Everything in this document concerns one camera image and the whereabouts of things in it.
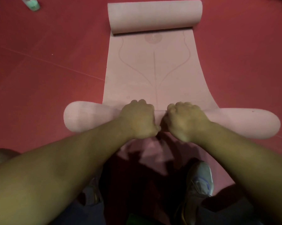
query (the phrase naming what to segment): skin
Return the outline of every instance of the skin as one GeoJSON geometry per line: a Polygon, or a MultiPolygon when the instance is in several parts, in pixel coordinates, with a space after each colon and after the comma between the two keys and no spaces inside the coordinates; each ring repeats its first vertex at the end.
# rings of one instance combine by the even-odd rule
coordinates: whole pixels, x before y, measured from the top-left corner
{"type": "MultiPolygon", "coordinates": [[[[164,120],[173,136],[203,147],[254,203],[282,223],[282,156],[210,122],[191,103],[170,104],[167,111],[164,120]]],[[[118,148],[160,129],[154,107],[133,100],[113,121],[0,164],[0,224],[48,224],[118,148]]]]}

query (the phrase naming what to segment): yoga mat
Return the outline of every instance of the yoga mat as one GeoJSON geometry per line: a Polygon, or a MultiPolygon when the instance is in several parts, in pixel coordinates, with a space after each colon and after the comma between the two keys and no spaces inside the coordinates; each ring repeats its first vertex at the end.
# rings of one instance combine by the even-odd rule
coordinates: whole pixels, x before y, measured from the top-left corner
{"type": "MultiPolygon", "coordinates": [[[[257,131],[243,131],[247,136],[263,135],[266,130],[267,136],[263,137],[270,137],[278,131],[280,122],[270,112],[218,109],[204,79],[190,28],[200,21],[200,0],[109,3],[108,13],[112,33],[103,105],[81,101],[70,104],[64,112],[64,122],[69,129],[81,131],[100,125],[113,119],[115,111],[119,112],[116,109],[131,100],[145,99],[154,105],[159,119],[170,103],[189,101],[205,110],[209,118],[218,119],[236,132],[244,127],[251,129],[257,121],[263,124],[255,126],[257,131]],[[244,125],[243,120],[253,122],[244,125]]],[[[117,155],[128,160],[130,153],[138,152],[139,162],[161,175],[168,174],[167,162],[171,161],[175,169],[179,169],[190,158],[197,157],[211,167],[214,193],[233,183],[203,149],[192,143],[181,143],[170,133],[165,136],[170,142],[156,137],[132,140],[117,155]]]]}

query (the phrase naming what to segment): person's right arm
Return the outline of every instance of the person's right arm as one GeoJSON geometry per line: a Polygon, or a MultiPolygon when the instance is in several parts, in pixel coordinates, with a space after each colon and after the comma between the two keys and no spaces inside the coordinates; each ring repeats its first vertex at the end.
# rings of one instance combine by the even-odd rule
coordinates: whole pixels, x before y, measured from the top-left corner
{"type": "Polygon", "coordinates": [[[193,142],[213,156],[255,204],[282,224],[282,156],[217,123],[198,106],[179,102],[165,122],[177,139],[193,142]]]}

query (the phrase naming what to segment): knee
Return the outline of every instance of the knee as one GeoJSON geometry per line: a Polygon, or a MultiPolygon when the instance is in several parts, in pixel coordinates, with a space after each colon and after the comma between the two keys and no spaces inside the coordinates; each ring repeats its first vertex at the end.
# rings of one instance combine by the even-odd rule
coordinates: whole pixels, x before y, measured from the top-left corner
{"type": "Polygon", "coordinates": [[[0,148],[0,164],[14,158],[17,155],[20,155],[20,153],[17,151],[6,148],[0,148]]]}

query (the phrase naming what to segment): person's left hand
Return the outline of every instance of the person's left hand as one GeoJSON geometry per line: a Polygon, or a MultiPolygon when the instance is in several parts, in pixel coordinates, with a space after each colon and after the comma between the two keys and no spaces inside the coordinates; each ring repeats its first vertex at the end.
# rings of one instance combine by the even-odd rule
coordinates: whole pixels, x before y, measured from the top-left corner
{"type": "Polygon", "coordinates": [[[161,130],[154,123],[154,106],[147,104],[145,100],[131,101],[123,107],[118,118],[123,121],[134,139],[156,136],[161,130]]]}

